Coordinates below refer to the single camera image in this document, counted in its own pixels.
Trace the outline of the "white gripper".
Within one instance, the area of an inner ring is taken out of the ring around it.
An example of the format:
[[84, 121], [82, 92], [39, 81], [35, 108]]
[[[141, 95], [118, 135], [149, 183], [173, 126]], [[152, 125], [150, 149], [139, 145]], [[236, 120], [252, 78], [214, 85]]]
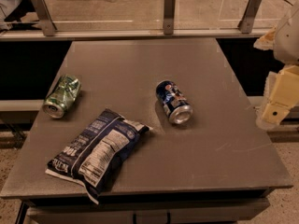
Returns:
[[263, 100], [257, 111], [256, 125], [264, 130], [277, 127], [299, 103], [299, 2], [258, 38], [253, 47], [273, 49], [274, 57], [285, 65], [278, 73], [270, 71], [264, 85]]

